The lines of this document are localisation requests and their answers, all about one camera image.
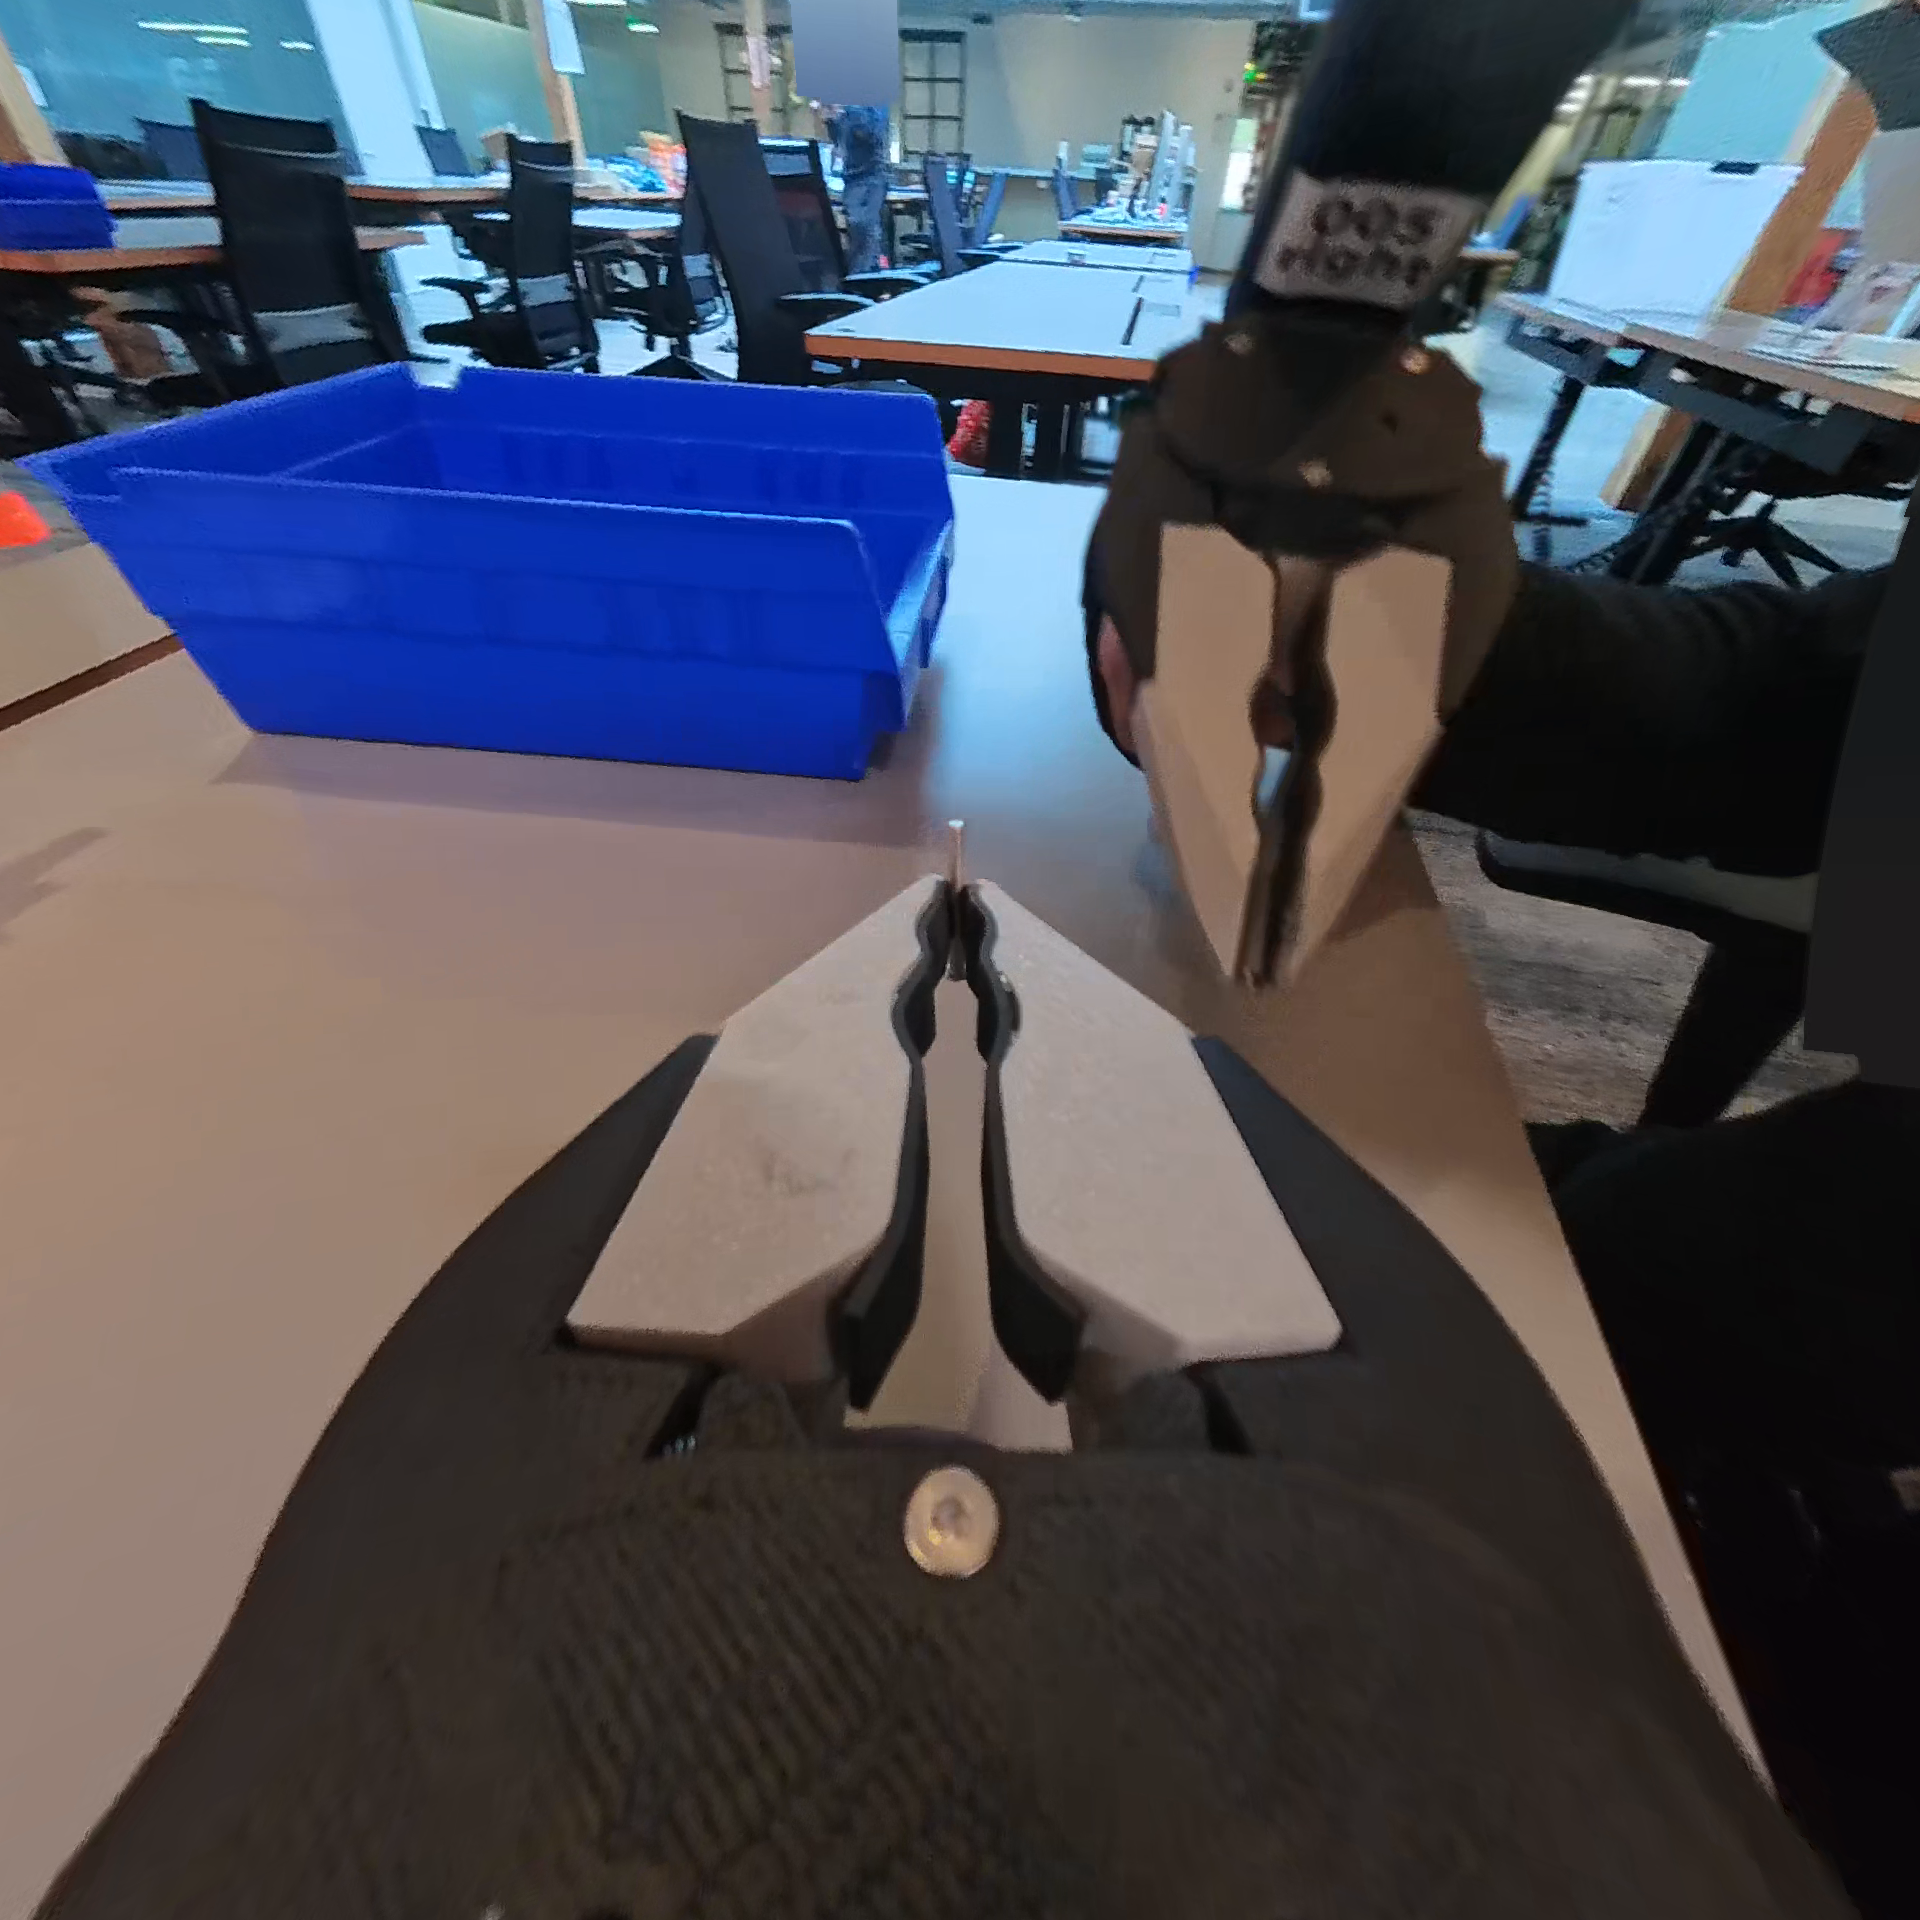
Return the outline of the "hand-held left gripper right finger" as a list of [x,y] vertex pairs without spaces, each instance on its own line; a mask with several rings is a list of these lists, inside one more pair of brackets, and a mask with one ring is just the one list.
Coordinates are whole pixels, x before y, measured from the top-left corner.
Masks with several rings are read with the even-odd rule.
[[1045,1404],[1328,1354],[1342,1318],[1200,1034],[994,882],[956,891],[998,1351]]

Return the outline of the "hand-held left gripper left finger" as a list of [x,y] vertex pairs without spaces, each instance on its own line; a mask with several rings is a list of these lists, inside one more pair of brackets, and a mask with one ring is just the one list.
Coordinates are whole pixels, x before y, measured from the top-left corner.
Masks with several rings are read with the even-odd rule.
[[578,1346],[874,1404],[920,1307],[950,943],[953,887],[918,878],[722,1025],[568,1309]]

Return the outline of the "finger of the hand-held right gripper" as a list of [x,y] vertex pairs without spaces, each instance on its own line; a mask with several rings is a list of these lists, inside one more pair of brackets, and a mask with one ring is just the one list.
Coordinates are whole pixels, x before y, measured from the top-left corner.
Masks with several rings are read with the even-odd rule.
[[1170,521],[1138,751],[1200,929],[1238,984],[1258,977],[1264,744],[1250,710],[1269,648],[1274,568],[1218,527]]
[[1445,558],[1367,558],[1334,577],[1282,779],[1277,984],[1328,943],[1441,734],[1451,583]]

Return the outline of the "blue plastic bin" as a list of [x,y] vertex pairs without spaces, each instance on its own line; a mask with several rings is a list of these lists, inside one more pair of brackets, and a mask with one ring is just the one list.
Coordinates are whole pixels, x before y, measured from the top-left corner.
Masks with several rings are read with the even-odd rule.
[[377,365],[25,471],[295,738],[860,779],[953,568],[918,390]]
[[0,180],[2,250],[113,250],[119,223],[85,170],[2,160]]

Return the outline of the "person's right forearm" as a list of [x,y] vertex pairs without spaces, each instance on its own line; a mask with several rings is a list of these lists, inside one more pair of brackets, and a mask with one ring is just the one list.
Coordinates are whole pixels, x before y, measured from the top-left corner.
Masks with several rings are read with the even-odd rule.
[[1671,588],[1525,563],[1411,808],[1512,842],[1812,874],[1892,574]]

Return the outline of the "grey desk with wooden edge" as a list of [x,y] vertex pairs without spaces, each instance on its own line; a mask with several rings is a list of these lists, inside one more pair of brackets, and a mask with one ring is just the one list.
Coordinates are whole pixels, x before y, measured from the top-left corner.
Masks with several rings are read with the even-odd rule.
[[1117,266],[1010,254],[806,325],[804,342],[815,362],[862,380],[982,402],[982,471],[1053,483],[1079,465],[1081,414],[1140,392],[1225,306],[1221,284],[1177,270],[1170,250],[1117,254]]

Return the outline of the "person's right hand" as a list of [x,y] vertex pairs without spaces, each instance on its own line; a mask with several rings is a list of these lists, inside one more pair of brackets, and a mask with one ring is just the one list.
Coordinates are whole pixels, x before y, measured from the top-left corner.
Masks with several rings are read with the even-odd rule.
[[1138,710],[1140,688],[1157,674],[1157,639],[1152,638],[1131,638],[1119,629],[1113,613],[1096,613],[1091,620],[1091,698],[1096,710],[1096,722],[1113,742],[1113,749],[1144,772],[1140,738],[1138,738]]

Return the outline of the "white storage box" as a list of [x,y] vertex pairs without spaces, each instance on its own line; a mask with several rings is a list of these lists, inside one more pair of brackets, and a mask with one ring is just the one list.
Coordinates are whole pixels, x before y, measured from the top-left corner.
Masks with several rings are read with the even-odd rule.
[[1589,160],[1545,299],[1597,313],[1707,313],[1799,180],[1796,162]]

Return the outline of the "person's black clothing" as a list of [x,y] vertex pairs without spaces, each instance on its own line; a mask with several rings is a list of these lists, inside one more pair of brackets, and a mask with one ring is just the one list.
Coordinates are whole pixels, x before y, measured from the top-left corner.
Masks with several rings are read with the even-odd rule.
[[1916,1916],[1916,1094],[1530,1144],[1784,1806]]

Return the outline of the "group of black office chairs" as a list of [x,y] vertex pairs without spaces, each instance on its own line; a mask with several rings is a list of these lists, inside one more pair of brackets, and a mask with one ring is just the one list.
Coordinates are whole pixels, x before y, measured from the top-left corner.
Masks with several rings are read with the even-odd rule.
[[[359,204],[330,124],[209,100],[191,111],[251,355],[283,384],[410,355],[391,297],[353,237]],[[464,317],[421,336],[495,368],[597,371],[597,317],[614,313],[673,342],[661,371],[696,377],[688,338],[725,291],[696,188],[682,188],[665,236],[593,227],[561,143],[506,135],[504,152],[493,204],[441,205],[487,273],[436,276]]]

